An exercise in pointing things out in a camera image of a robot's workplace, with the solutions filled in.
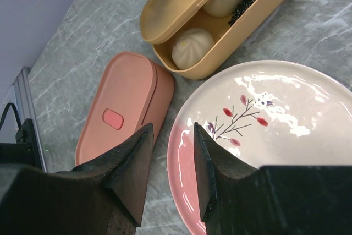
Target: yellow lid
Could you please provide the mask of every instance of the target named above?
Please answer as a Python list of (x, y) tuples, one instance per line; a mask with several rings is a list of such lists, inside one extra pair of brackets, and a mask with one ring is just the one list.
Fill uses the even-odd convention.
[(160, 44), (171, 38), (208, 0), (148, 0), (140, 17), (145, 41)]

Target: floral design on plate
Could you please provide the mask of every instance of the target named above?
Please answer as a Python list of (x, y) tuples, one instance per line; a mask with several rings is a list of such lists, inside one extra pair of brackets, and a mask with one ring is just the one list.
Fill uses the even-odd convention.
[[(240, 130), (251, 126), (252, 123), (249, 120), (248, 124), (242, 125), (241, 127), (237, 127), (237, 121), (242, 118), (246, 118), (246, 117), (256, 119), (258, 124), (260, 124), (264, 127), (269, 126), (269, 123), (264, 118), (257, 116), (258, 114), (260, 114), (260, 111), (256, 111), (256, 112), (251, 111), (254, 104), (256, 103), (256, 102), (254, 102), (254, 100), (248, 100), (245, 95), (241, 95), (240, 101), (244, 106), (246, 106), (245, 111), (242, 112), (242, 114), (240, 114), (240, 115), (238, 113), (235, 114), (234, 106), (232, 106), (232, 110), (230, 110), (228, 108), (223, 109), (224, 114), (231, 119), (225, 129), (223, 129), (223, 127), (226, 126), (225, 123), (218, 126), (218, 116), (216, 117), (215, 122), (208, 123), (207, 129), (212, 134), (213, 139), (215, 139), (215, 140), (217, 140), (219, 138), (226, 139), (226, 140), (229, 140), (230, 143), (234, 146), (241, 146), (241, 142), (239, 140), (234, 139), (234, 138), (229, 138), (228, 136), (225, 136), (225, 135), (233, 136), (233, 132), (237, 132), (238, 135), (243, 137)], [(266, 101), (266, 102), (261, 101), (261, 104), (262, 105), (266, 104), (266, 106), (272, 106), (273, 102), (272, 101)]]

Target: gray wall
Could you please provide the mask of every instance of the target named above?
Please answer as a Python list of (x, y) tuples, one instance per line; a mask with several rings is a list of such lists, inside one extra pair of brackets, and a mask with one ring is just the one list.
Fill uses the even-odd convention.
[(0, 100), (32, 67), (73, 0), (0, 0)]

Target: plate rim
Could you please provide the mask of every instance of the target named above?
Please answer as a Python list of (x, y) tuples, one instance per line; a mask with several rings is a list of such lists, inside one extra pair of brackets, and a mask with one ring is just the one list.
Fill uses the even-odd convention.
[(168, 176), (168, 181), (169, 181), (169, 186), (170, 186), (170, 190), (171, 190), (171, 195), (172, 195), (172, 198), (174, 200), (174, 203), (175, 203), (175, 206), (179, 212), (179, 215), (181, 217), (181, 219), (183, 220), (183, 223), (186, 225), (187, 229), (190, 231), (191, 234), (195, 235), (194, 231), (191, 230), (190, 228), (190, 225), (188, 223), (188, 221), (184, 218), (184, 216), (181, 214), (180, 212), (180, 202), (178, 202), (177, 200), (175, 200), (175, 193), (176, 193), (176, 188), (173, 188), (173, 185), (170, 181), (170, 168), (169, 168), (169, 160), (171, 159), (171, 152), (170, 152), (170, 139), (171, 139), (171, 136), (173, 135), (174, 133), (174, 130), (175, 130), (175, 125), (176, 125), (176, 122), (177, 122), (177, 118), (179, 116), (179, 113), (181, 113), (181, 111), (183, 110), (185, 104), (187, 103), (187, 101), (191, 100), (191, 98), (193, 98), (197, 93), (198, 90), (200, 90), (200, 88), (202, 86), (205, 86), (207, 83), (210, 83), (213, 79), (215, 78), (219, 78), (220, 76), (223, 76), (223, 75), (226, 75), (228, 72), (231, 72), (233, 71), (234, 69), (236, 68), (240, 68), (240, 67), (243, 67), (243, 66), (251, 66), (251, 65), (256, 65), (256, 64), (261, 64), (261, 63), (264, 63), (264, 64), (278, 64), (278, 65), (293, 65), (295, 67), (298, 67), (298, 68), (303, 68), (305, 70), (308, 70), (308, 71), (312, 71), (314, 72), (315, 74), (318, 74), (318, 75), (321, 75), (323, 76), (324, 78), (328, 79), (329, 81), (332, 81), (333, 83), (335, 83), (336, 85), (338, 85), (342, 90), (344, 90), (347, 94), (349, 94), (349, 96), (352, 98), (352, 91), (349, 90), (345, 85), (343, 85), (342, 83), (340, 83), (339, 81), (337, 81), (336, 79), (332, 78), (331, 76), (319, 71), (319, 70), (316, 70), (314, 68), (311, 68), (309, 66), (306, 66), (306, 65), (303, 65), (303, 64), (300, 64), (300, 63), (295, 63), (295, 62), (290, 62), (290, 61), (283, 61), (283, 60), (259, 60), (259, 61), (250, 61), (250, 62), (245, 62), (245, 63), (239, 63), (239, 64), (236, 64), (236, 65), (233, 65), (227, 69), (224, 69), (222, 71), (220, 71), (219, 73), (213, 75), (212, 77), (210, 77), (209, 79), (207, 79), (203, 84), (201, 84), (188, 98), (187, 100), (183, 103), (182, 107), (180, 108), (180, 110), (178, 111), (177, 115), (176, 115), (176, 118), (174, 120), (174, 123), (172, 125), (172, 128), (171, 128), (171, 131), (170, 131), (170, 135), (169, 135), (169, 140), (168, 140), (168, 145), (167, 145), (167, 176)]

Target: red button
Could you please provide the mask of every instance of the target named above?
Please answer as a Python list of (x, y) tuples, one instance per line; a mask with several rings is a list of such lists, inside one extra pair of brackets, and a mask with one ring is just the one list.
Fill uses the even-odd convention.
[(104, 111), (103, 120), (114, 129), (120, 129), (123, 125), (123, 117), (108, 108)]

